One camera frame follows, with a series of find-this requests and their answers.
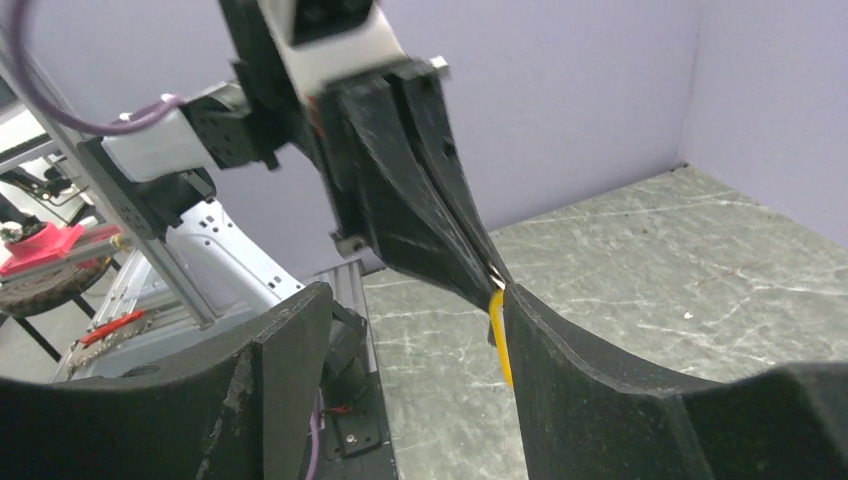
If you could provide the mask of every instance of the yellow cable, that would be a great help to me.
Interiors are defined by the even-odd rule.
[[[506,334],[503,323],[503,290],[498,290],[489,301],[489,317],[492,319],[492,330],[495,332],[495,345],[498,347],[498,358],[501,370],[509,388],[512,386],[512,369],[509,366],[509,352],[506,349]]]

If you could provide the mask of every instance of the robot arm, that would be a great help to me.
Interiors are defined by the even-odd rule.
[[[343,255],[369,246],[390,268],[486,309],[509,274],[458,159],[444,62],[408,57],[374,1],[220,3],[238,80],[147,130],[102,139],[118,168],[134,182],[250,162],[274,169],[274,152],[293,144],[321,173]]]

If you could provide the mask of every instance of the pink part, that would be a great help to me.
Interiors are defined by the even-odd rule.
[[[7,243],[12,257],[0,266],[0,276],[14,275],[63,258],[85,232],[82,225],[57,228],[48,223],[32,237],[16,243]]]

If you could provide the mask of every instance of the white plastic part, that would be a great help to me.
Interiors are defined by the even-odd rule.
[[[141,132],[104,138],[103,148],[134,182],[148,182],[193,168],[215,167],[215,160],[179,109]]]
[[[235,225],[217,200],[201,202],[181,218],[183,224],[168,231],[166,243],[224,280],[257,315],[303,288]]]
[[[86,229],[89,229],[96,227],[98,223],[97,218],[92,215],[90,217],[83,218],[77,225],[82,225]]]
[[[374,6],[365,23],[338,35],[293,47],[296,0],[259,0],[259,7],[301,103],[331,81],[406,56],[386,16]]]

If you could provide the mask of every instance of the lavender wall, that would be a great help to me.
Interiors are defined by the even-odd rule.
[[[705,1],[681,157],[848,246],[848,2]]]
[[[72,107],[106,121],[231,76],[213,0],[41,0],[32,53]],[[447,100],[482,216],[499,227],[678,164],[697,0],[395,0],[406,50],[452,65]],[[307,160],[216,174],[242,228],[296,275],[339,257]]]

